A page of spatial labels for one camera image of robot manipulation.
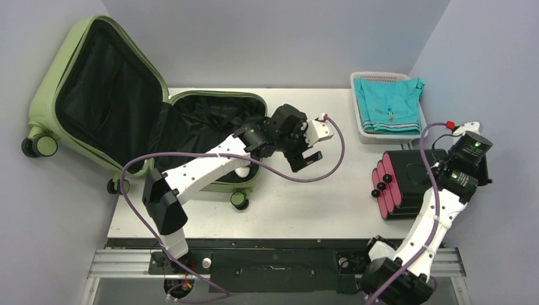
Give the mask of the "black and pink storage organizer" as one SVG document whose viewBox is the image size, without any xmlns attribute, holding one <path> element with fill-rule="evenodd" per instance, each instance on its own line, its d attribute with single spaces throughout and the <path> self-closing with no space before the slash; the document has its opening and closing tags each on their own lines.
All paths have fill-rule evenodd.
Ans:
<svg viewBox="0 0 539 305">
<path fill-rule="evenodd" d="M 371 196 L 383 220 L 415 219 L 431 187 L 418 149 L 385 151 L 371 179 Z"/>
</svg>

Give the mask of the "white perforated plastic basket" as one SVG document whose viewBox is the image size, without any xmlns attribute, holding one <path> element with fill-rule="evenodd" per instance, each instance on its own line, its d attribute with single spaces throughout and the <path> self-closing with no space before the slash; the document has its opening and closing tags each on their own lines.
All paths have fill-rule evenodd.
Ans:
<svg viewBox="0 0 539 305">
<path fill-rule="evenodd" d="M 391 82 L 391 81 L 404 81 L 411 80 L 411 78 L 405 74 L 395 73 L 395 72 L 372 72 L 372 71 L 363 71 L 363 72 L 354 72 L 350 75 L 350 85 L 352 90 L 352 104 L 355 108 L 355 118 L 357 121 L 357 128 L 360 133 L 360 141 L 364 144 L 406 144 L 410 143 L 420 137 L 419 135 L 387 135 L 379 133 L 369 133 L 365 132 L 362 129 L 362 124 L 360 120 L 358 99 L 354 90 L 354 80 L 355 79 L 368 79 L 370 81 L 382 81 L 382 82 Z M 420 110 L 420 122 L 422 131 L 426 127 L 425 115 L 421 105 L 419 106 Z"/>
</svg>

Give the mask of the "teal garment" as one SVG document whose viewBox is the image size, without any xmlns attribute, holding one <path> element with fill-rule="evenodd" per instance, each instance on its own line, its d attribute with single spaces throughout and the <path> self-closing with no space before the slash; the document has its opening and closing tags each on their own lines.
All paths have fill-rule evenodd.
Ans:
<svg viewBox="0 0 539 305">
<path fill-rule="evenodd" d="M 424 86 L 420 78 L 391 82 L 355 79 L 362 129 L 387 135 L 419 135 Z"/>
</svg>

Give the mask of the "green hard-shell suitcase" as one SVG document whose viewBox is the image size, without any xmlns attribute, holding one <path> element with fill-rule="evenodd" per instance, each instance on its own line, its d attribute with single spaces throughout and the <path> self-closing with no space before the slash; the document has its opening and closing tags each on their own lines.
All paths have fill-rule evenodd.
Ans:
<svg viewBox="0 0 539 305">
<path fill-rule="evenodd" d="M 122 26 L 105 15 L 69 30 L 29 107 L 29 158 L 71 148 L 113 173 L 110 194 L 152 170 L 186 164 L 244 125 L 267 116 L 254 93 L 174 94 Z"/>
</svg>

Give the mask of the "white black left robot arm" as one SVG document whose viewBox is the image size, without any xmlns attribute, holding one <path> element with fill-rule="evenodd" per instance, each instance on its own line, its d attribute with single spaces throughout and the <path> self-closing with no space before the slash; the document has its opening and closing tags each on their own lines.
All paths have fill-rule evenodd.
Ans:
<svg viewBox="0 0 539 305">
<path fill-rule="evenodd" d="M 190 161 L 146 176 L 142 202 L 164 248 L 165 265 L 173 273 L 189 266 L 189 248 L 183 227 L 188 221 L 184 211 L 191 197 L 229 172 L 282 153 L 296 173 L 322 159 L 320 151 L 306 157 L 315 144 L 329 140 L 334 132 L 325 115 L 308 119 L 289 104 L 281 105 L 270 117 L 251 120 L 228 135 L 206 153 L 187 152 Z"/>
</svg>

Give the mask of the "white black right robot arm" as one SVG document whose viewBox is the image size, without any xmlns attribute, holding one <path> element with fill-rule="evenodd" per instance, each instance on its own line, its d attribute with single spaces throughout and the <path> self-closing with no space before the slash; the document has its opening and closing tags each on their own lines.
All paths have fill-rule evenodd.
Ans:
<svg viewBox="0 0 539 305">
<path fill-rule="evenodd" d="M 435 159 L 432 165 L 426 158 L 424 140 L 420 140 L 422 165 L 431 186 L 401 245 L 393 248 L 375 236 L 358 255 L 365 270 L 358 287 L 367 304 L 423 304 L 429 300 L 435 290 L 429 283 L 431 268 L 445 235 L 477 188 L 492 182 L 486 153 L 493 144 L 481 135 L 479 124 L 473 121 L 455 127 L 450 137 L 453 145 L 447 156 Z"/>
</svg>

